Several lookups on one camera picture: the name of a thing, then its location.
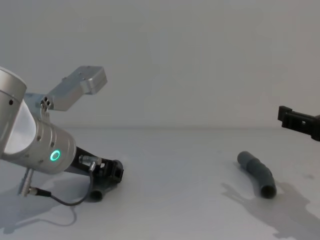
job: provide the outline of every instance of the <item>cable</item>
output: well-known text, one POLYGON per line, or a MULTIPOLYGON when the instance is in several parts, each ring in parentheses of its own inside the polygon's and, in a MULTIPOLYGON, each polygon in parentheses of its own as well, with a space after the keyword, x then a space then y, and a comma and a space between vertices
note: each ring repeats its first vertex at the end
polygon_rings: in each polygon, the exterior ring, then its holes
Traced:
POLYGON ((60 203, 62 205, 70 206, 70 207, 81 204, 90 195, 92 188, 94 186, 94 175, 93 175, 92 171, 89 171, 89 176, 90 176, 90 185, 89 185, 89 188, 88 188, 86 195, 81 200, 69 203, 69 202, 62 201, 61 199, 57 198, 54 195, 51 195, 50 198, 52 198, 53 200, 56 200, 58 203, 60 203))

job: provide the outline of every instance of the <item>green led ring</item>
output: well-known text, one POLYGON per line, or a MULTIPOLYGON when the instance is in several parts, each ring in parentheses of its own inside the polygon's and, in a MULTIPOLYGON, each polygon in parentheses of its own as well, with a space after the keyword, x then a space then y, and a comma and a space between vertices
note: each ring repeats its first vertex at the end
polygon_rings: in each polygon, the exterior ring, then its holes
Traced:
POLYGON ((50 160, 54 162, 60 158, 60 155, 61 155, 60 151, 55 150, 51 153, 50 160))

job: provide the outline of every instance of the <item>white wall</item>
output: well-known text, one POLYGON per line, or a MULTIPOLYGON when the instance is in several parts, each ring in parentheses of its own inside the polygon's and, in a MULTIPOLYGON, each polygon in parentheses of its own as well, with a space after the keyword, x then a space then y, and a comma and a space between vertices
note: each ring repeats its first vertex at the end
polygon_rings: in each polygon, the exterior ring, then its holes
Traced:
POLYGON ((274 127, 320 113, 319 0, 3 0, 0 66, 46 93, 80 65, 108 84, 64 126, 274 127))

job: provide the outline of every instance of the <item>black cable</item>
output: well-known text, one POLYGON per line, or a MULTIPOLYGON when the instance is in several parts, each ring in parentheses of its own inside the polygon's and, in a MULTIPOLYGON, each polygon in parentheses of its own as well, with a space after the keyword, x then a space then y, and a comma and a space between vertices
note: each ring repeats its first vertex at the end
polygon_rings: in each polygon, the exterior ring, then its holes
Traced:
POLYGON ((89 177, 90 177, 90 185, 89 185, 89 188, 88 188, 88 192, 86 193, 86 195, 79 201, 76 201, 76 202, 72 202, 72 203, 69 203, 69 202, 65 202, 65 201, 62 201, 61 199, 57 198, 56 196, 52 195, 52 193, 50 191, 46 191, 46 190, 43 190, 43 189, 40 189, 40 188, 37 188, 35 187, 34 189, 36 190, 36 196, 42 196, 42 197, 49 197, 49 198, 52 198, 53 200, 57 201, 58 203, 62 204, 62 205, 65 205, 65 206, 76 206, 76 205, 79 205, 81 204, 84 200, 87 199, 87 197, 89 197, 92 189, 93 189, 93 186, 94 186, 94 175, 93 175, 93 172, 92 171, 89 171, 89 177))
POLYGON ((50 198, 52 198, 53 200, 56 200, 58 203, 60 203, 62 205, 70 206, 70 207, 81 204, 84 200, 87 199, 87 197, 89 197, 89 195, 92 191, 92 188, 94 186, 94 175, 93 175, 92 171, 89 171, 89 176, 90 176, 90 185, 89 185, 89 188, 88 188, 86 195, 81 200, 69 203, 69 202, 62 201, 61 199, 57 198, 54 195, 51 195, 50 198))

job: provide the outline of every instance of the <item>white table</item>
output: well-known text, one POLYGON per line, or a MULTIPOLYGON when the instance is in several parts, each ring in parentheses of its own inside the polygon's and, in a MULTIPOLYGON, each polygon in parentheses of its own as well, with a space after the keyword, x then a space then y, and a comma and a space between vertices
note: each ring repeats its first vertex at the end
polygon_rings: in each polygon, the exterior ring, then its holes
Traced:
MULTIPOLYGON (((320 142, 285 129, 69 129, 78 146, 123 162, 122 183, 102 202, 75 208, 16 196, 24 174, 0 162, 1 240, 320 239, 320 142), (277 181, 259 197, 237 164, 249 151, 277 181)), ((36 173, 32 185, 74 201, 86 176, 36 173)))

